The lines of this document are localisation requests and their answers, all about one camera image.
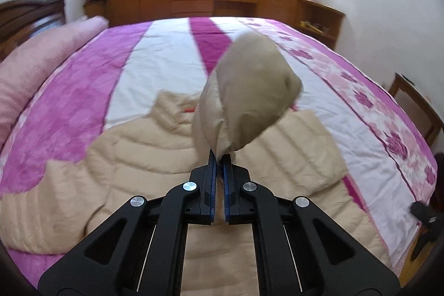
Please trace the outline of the brown wooden cabinet desk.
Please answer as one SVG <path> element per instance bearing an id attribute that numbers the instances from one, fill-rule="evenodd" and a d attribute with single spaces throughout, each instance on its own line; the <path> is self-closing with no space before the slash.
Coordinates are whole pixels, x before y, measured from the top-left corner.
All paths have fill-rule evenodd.
<path id="1" fill-rule="evenodd" d="M 336 48 L 345 14 L 312 0 L 96 0 L 87 16 L 103 16 L 112 26 L 192 16 L 273 19 Z"/>

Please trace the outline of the pink striped bedspread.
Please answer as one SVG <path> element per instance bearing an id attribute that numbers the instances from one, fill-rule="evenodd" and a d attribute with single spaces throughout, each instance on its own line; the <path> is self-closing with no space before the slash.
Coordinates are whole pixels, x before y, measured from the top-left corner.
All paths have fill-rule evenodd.
<path id="1" fill-rule="evenodd" d="M 144 116 L 157 94 L 195 94 L 226 48 L 254 29 L 278 45 L 349 169 L 344 185 L 378 230 L 399 274 L 419 225 L 408 213 L 437 183 L 430 147 L 379 84 L 338 53 L 281 22 L 181 18 L 108 27 L 45 80 L 1 144 L 1 194 L 40 183 L 51 160 L 76 162 L 105 130 Z"/>

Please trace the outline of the pink rolled quilt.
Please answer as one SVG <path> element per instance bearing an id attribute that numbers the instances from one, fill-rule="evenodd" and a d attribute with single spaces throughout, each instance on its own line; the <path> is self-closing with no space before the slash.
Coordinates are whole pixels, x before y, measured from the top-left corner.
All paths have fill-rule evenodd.
<path id="1" fill-rule="evenodd" d="M 108 27 L 106 18 L 95 16 L 46 30 L 21 44 L 1 63 L 1 144 L 51 73 Z"/>

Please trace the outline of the wooden chair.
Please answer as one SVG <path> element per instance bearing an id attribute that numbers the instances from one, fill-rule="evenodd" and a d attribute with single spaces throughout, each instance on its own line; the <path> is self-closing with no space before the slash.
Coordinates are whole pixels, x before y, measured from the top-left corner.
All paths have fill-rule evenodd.
<path id="1" fill-rule="evenodd" d="M 395 73 L 388 93 L 414 123 L 427 145 L 432 148 L 443 130 L 443 116 L 435 111 L 430 99 L 422 95 L 411 80 L 399 73 Z"/>

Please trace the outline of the beige puffer jacket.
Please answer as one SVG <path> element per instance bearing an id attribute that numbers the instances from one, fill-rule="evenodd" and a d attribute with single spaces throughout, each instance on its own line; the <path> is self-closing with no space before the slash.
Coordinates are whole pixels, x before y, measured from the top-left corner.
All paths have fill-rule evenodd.
<path id="1" fill-rule="evenodd" d="M 51 160 L 40 183 L 1 198 L 1 241 L 61 259 L 129 199 L 161 198 L 217 160 L 215 218 L 189 224 L 179 295 L 261 295 L 251 225 L 224 211 L 220 160 L 248 170 L 277 197 L 304 196 L 391 271 L 370 218 L 349 195 L 345 160 L 311 110 L 293 110 L 302 84 L 276 44 L 244 32 L 203 91 L 162 91 L 151 111 L 103 132 L 76 162 Z"/>

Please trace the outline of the dark wooden headboard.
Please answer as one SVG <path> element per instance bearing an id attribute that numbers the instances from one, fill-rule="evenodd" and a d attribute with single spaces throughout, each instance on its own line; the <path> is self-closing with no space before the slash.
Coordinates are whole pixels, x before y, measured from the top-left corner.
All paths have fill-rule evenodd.
<path id="1" fill-rule="evenodd" d="M 64 26 L 65 0 L 11 0 L 0 7 L 1 62 L 39 32 Z"/>

